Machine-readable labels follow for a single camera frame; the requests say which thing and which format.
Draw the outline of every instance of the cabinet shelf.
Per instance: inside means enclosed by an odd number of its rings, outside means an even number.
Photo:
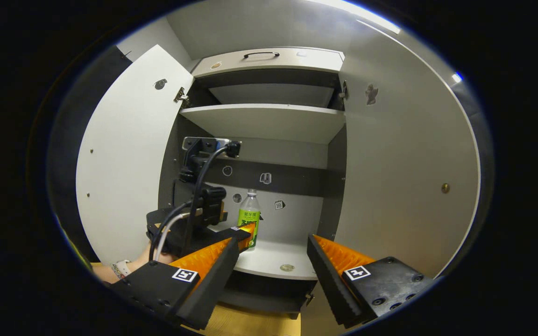
[[[304,245],[276,243],[257,240],[253,250],[243,251],[238,257],[234,270],[290,280],[317,280],[317,275],[306,253]],[[282,265],[294,266],[286,272]]]
[[[336,109],[288,104],[186,108],[184,117],[214,136],[328,144],[346,121]]]

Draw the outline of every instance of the drawer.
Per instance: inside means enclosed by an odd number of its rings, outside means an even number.
[[[207,57],[194,68],[192,75],[198,78],[229,71],[269,68],[337,73],[342,63],[342,56],[338,51],[305,48],[250,49]]]

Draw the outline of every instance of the cable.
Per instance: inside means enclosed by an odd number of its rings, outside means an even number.
[[[173,179],[173,183],[171,184],[171,206],[175,206],[175,198],[176,198],[176,181],[177,179]]]
[[[196,216],[200,216],[201,213],[203,213],[203,208],[196,209]],[[173,224],[175,224],[180,219],[184,219],[188,217],[188,213],[181,213],[171,219],[169,223],[167,224],[167,228],[165,231],[163,231],[163,234],[161,236],[161,239],[159,240],[159,244],[157,245],[157,251],[155,253],[155,258],[153,258],[154,261],[159,261],[159,256],[161,255],[161,250],[163,249],[163,244],[165,243],[165,238],[167,238],[167,233],[171,231],[171,227]]]
[[[200,196],[200,190],[203,187],[203,179],[205,179],[205,175],[207,174],[207,170],[209,170],[209,167],[211,166],[211,162],[221,153],[226,151],[228,149],[227,145],[221,147],[220,149],[217,149],[213,154],[209,157],[207,162],[205,162],[205,165],[203,165],[203,168],[200,171],[200,174],[198,175],[198,179],[196,180],[196,185],[194,185],[194,193],[192,194],[192,204],[190,204],[190,215],[188,216],[188,223],[186,223],[186,232],[184,234],[184,243],[182,244],[182,255],[180,257],[183,257],[186,253],[186,249],[190,245],[190,238],[192,236],[192,218],[194,217],[194,213],[196,212],[196,201],[198,200]]]
[[[153,260],[153,252],[155,251],[154,246],[159,242],[158,239],[161,236],[163,228],[166,227],[167,223],[172,217],[174,217],[176,213],[181,212],[184,208],[186,208],[186,206],[189,206],[190,204],[192,204],[192,201],[185,202],[181,206],[173,208],[173,210],[167,215],[167,217],[163,219],[161,225],[159,225],[159,230],[156,232],[155,236],[153,236],[153,239],[151,239],[151,248],[149,249],[149,261]]]
[[[161,255],[161,249],[163,248],[163,244],[165,243],[165,238],[167,237],[167,233],[171,229],[171,226],[173,225],[173,223],[179,221],[180,219],[183,219],[184,217],[186,217],[186,215],[187,213],[181,213],[173,217],[171,221],[169,221],[169,224],[167,224],[167,228],[165,231],[163,231],[161,239],[159,240],[159,244],[157,245],[157,251],[155,253],[155,257],[153,258],[154,261],[159,261],[159,256]]]

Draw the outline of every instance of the wooden floor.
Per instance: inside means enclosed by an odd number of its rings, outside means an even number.
[[[205,336],[300,336],[300,314],[296,320],[286,314],[261,313],[218,304],[205,330]]]

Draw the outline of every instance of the wrist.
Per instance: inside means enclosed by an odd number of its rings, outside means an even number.
[[[144,264],[146,264],[147,261],[146,260],[141,260],[140,258],[133,261],[133,262],[129,262],[126,264],[126,266],[128,267],[128,270],[130,270],[130,272],[134,272],[136,271],[137,269],[141,268],[142,266],[144,266]]]

